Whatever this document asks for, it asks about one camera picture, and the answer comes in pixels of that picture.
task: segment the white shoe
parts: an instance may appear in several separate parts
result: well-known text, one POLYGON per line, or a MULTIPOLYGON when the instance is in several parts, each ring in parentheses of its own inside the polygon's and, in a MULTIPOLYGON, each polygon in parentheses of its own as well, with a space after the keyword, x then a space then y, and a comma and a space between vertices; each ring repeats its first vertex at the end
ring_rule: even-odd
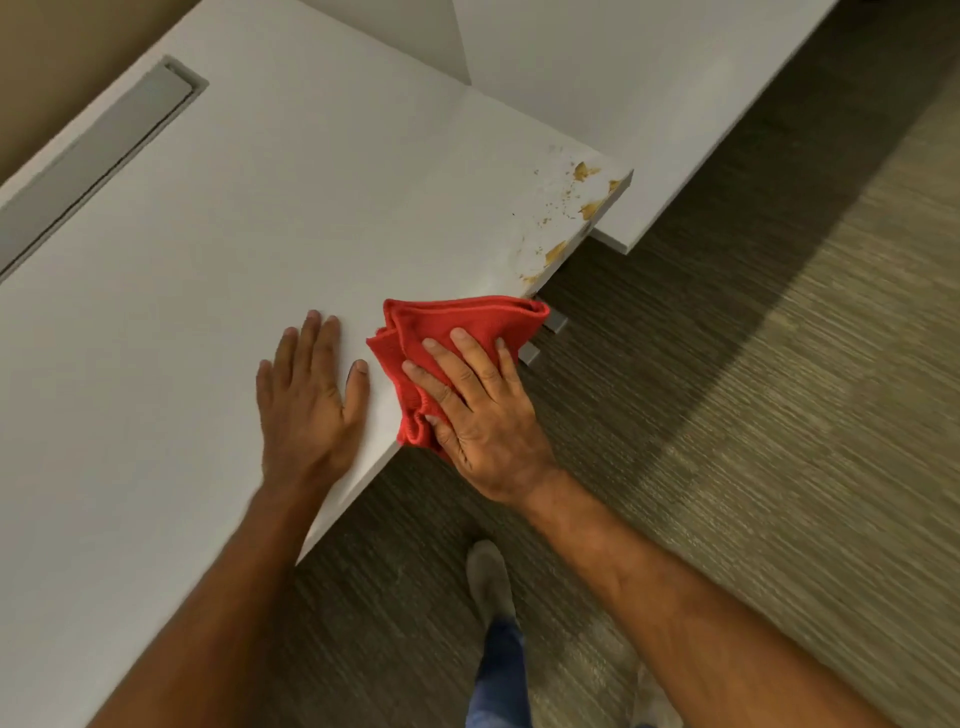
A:
POLYGON ((636 671, 636 698, 630 725, 632 728, 640 725, 651 728, 684 728, 684 719, 673 707, 654 673, 643 664, 636 671))
POLYGON ((484 629, 496 617, 516 619, 510 574, 493 541, 478 541, 467 554, 467 583, 484 629))

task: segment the finger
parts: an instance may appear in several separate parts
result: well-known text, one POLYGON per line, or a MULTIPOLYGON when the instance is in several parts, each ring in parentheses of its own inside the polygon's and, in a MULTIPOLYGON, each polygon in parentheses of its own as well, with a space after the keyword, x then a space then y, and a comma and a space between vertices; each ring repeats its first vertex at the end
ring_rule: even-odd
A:
POLYGON ((317 342, 320 332, 320 311, 308 311, 300 329, 300 339, 297 341, 297 350, 294 352, 293 379, 307 379, 310 377, 310 366, 313 361, 313 345, 317 342))
POLYGON ((330 316, 317 334, 313 346, 313 365, 310 374, 320 391, 330 397, 340 397, 337 389, 337 370, 340 364, 340 320, 330 316))
POLYGON ((360 446, 369 407, 370 367, 363 359, 357 359, 347 377, 347 396, 344 401, 344 429, 351 447, 360 446))
POLYGON ((453 329, 450 332, 450 340, 476 373, 490 398, 502 400, 507 394, 507 385, 504 384, 496 365, 490 361, 490 357, 483 351, 483 347, 477 343, 477 340, 463 328, 453 329))
POLYGON ((271 402, 274 400, 274 385, 271 382, 273 375, 273 365, 264 359, 260 362, 256 370, 256 406, 260 410, 260 416, 267 411, 271 402))
POLYGON ((433 415, 427 415, 426 421, 433 427, 433 436, 437 438, 440 447, 444 449, 453 464, 457 468, 465 467, 467 457, 464 455, 463 448, 460 447, 460 439, 457 437, 457 433, 453 431, 453 427, 433 415))
POLYGON ((290 377, 293 373, 294 351, 297 348, 299 333, 293 327, 283 331, 280 343, 276 345, 274 356, 274 391, 286 389, 290 386, 290 377))
POLYGON ((523 382, 520 381, 520 374, 516 370, 514 358, 503 339, 496 340, 496 354, 500 359, 500 376, 503 377, 507 388, 514 395, 524 394, 523 382))
POLYGON ((471 412, 464 401, 457 397, 456 392, 412 361, 403 362, 403 372, 410 377, 414 384, 437 402, 453 424, 454 429, 467 423, 471 412))
POLYGON ((423 339, 423 347, 437 360, 470 409, 476 411, 484 402, 490 401, 490 395, 467 362, 433 339, 423 339))

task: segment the sneaker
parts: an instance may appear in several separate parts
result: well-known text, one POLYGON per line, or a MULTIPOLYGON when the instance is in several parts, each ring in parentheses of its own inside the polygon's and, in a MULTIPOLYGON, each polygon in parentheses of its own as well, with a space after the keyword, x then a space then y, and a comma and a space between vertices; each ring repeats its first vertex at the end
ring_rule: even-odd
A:
POLYGON ((497 617, 516 619, 507 564, 493 541, 478 541, 470 547, 467 583, 484 629, 497 617))
POLYGON ((630 725, 632 728, 684 728, 684 719, 645 665, 640 665, 636 672, 636 698, 630 725))

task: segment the jeans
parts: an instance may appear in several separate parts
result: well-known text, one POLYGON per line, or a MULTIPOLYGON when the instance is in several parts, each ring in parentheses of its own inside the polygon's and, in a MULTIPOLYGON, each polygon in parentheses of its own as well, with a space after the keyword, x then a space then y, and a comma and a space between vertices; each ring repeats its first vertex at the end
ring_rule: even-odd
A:
POLYGON ((487 630, 467 728, 533 728, 523 633, 513 619, 496 618, 487 630))

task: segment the cleaning rag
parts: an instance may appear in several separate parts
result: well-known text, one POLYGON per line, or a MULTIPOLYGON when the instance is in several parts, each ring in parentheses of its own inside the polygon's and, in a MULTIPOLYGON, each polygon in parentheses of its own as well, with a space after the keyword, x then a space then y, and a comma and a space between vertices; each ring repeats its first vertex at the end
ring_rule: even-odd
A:
POLYGON ((396 436, 402 445, 431 448, 443 452, 426 421, 427 415, 446 419, 440 406, 403 373, 402 364, 410 359, 441 382, 452 386, 449 377, 423 347, 423 339, 435 339, 459 355, 450 341, 450 332, 465 329, 483 347, 491 361, 498 360, 496 340, 503 339, 516 363, 517 352, 537 332, 550 312, 546 303, 509 296, 484 296, 459 301, 418 303, 383 302, 386 326, 367 339, 380 366, 394 383, 403 421, 396 436))

